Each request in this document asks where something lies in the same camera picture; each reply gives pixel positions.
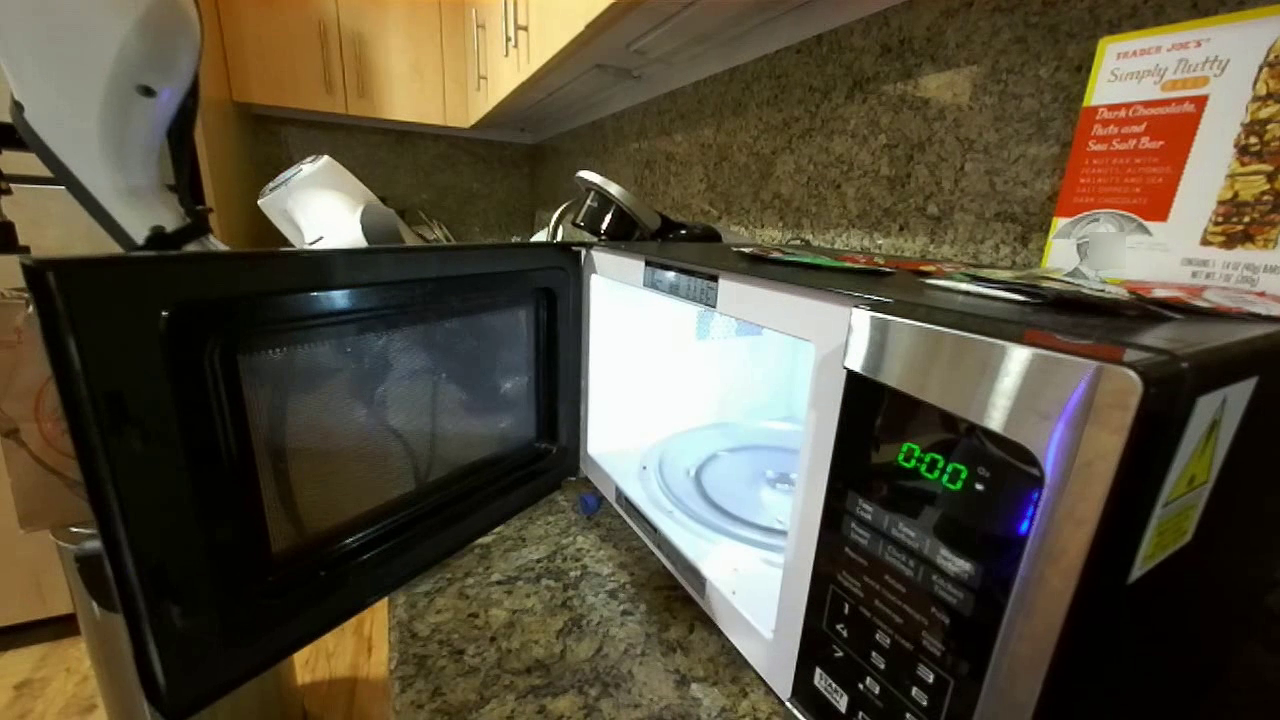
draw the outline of microwave door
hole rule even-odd
[[[24,262],[138,682],[186,717],[580,461],[580,254]]]

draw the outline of granite countertop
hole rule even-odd
[[[392,596],[392,717],[791,717],[580,491],[562,482]]]

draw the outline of microwave control panel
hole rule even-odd
[[[849,381],[791,704],[972,717],[1043,471],[972,420]]]

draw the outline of glass turntable plate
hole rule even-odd
[[[705,533],[784,553],[799,471],[791,422],[705,422],[664,440],[643,482]]]

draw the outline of stainless steel microwave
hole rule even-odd
[[[1280,707],[1276,324],[707,244],[24,270],[159,711],[573,471],[796,717]]]

